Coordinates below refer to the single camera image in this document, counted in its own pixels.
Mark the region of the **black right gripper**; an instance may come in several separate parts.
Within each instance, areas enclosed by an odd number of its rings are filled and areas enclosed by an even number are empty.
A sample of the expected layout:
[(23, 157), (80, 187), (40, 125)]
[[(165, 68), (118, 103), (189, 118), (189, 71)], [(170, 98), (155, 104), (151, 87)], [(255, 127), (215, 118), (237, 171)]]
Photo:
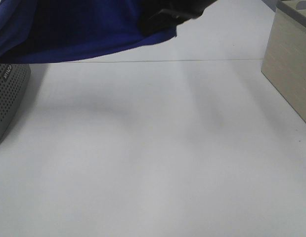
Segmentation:
[(139, 30), (143, 35), (175, 28), (199, 18), (216, 0), (143, 0)]

